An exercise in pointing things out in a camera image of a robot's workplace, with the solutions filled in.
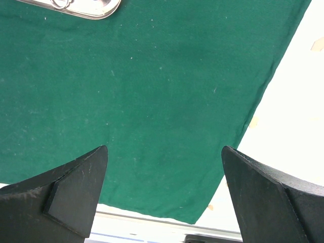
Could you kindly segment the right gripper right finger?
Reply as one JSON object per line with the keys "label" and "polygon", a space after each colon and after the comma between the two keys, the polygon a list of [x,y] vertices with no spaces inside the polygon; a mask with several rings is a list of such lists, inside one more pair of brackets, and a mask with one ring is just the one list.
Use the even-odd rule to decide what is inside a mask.
{"label": "right gripper right finger", "polygon": [[221,158],[243,242],[323,242],[323,186],[230,146]]}

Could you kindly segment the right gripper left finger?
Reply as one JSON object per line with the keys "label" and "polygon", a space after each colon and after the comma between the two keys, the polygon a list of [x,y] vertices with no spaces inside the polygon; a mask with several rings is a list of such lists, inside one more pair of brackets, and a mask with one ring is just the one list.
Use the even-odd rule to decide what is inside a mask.
{"label": "right gripper left finger", "polygon": [[1,188],[1,242],[84,242],[106,169],[105,145]]}

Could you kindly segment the green surgical cloth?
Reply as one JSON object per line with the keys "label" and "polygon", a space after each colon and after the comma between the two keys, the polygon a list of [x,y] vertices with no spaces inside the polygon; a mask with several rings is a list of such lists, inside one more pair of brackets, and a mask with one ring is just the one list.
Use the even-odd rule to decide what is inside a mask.
{"label": "green surgical cloth", "polygon": [[102,204],[194,224],[309,1],[122,1],[88,20],[1,1],[1,182],[106,145]]}

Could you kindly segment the steel surgical scissors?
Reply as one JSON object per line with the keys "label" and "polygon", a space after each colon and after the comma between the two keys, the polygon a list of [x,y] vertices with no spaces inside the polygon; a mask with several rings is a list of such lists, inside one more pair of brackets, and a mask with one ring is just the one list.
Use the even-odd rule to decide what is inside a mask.
{"label": "steel surgical scissors", "polygon": [[72,3],[72,0],[50,0],[50,3],[55,9],[62,10],[69,7],[69,5]]}

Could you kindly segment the steel instrument tray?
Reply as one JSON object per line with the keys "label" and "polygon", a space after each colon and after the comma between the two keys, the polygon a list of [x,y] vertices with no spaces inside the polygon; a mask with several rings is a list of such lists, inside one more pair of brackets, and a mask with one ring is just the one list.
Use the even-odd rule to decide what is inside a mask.
{"label": "steel instrument tray", "polygon": [[72,0],[66,9],[57,10],[51,5],[50,0],[21,0],[20,2],[91,20],[107,18],[121,4],[121,0]]}

